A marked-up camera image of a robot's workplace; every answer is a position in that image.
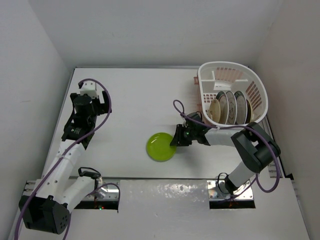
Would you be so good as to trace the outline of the beige plate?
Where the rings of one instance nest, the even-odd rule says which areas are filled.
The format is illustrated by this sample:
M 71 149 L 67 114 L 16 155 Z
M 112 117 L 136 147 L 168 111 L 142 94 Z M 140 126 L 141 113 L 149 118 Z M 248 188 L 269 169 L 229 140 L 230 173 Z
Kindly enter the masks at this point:
M 219 101 L 216 98 L 214 98 L 210 103 L 208 115 L 212 121 L 216 123 L 220 121 L 221 107 Z

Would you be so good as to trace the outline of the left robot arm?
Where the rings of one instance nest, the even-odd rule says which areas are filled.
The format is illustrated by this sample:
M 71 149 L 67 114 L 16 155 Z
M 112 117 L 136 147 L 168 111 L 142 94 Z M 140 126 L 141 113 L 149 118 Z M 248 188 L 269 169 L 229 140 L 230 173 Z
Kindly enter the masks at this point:
M 96 124 L 97 117 L 105 115 L 108 118 L 112 112 L 108 91 L 102 91 L 102 96 L 104 102 L 88 93 L 70 95 L 72 112 L 63 128 L 57 154 L 30 196 L 20 198 L 15 239 L 19 237 L 21 223 L 30 230 L 63 233 L 75 207 L 97 188 L 99 173 L 82 173 L 70 187 L 66 184 L 79 157 L 100 128 Z

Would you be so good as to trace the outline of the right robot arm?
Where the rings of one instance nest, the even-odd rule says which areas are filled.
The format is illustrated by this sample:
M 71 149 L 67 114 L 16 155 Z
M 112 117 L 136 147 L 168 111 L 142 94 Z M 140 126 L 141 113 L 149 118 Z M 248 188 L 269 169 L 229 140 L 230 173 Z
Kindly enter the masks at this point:
M 219 128 L 205 124 L 197 112 L 180 115 L 185 123 L 176 125 L 171 146 L 187 147 L 197 141 L 205 146 L 227 146 L 237 150 L 241 162 L 226 175 L 223 184 L 218 184 L 219 191 L 225 195 L 232 195 L 281 154 L 280 147 L 256 122 Z

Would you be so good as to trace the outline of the green red rimmed plate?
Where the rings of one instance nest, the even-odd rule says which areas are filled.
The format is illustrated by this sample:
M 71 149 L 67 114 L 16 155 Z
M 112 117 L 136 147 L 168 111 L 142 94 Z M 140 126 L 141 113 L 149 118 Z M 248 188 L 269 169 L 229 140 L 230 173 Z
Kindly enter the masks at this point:
M 216 99 L 219 102 L 221 111 L 219 123 L 226 124 L 229 116 L 229 102 L 227 95 L 224 91 L 219 91 L 216 95 Z

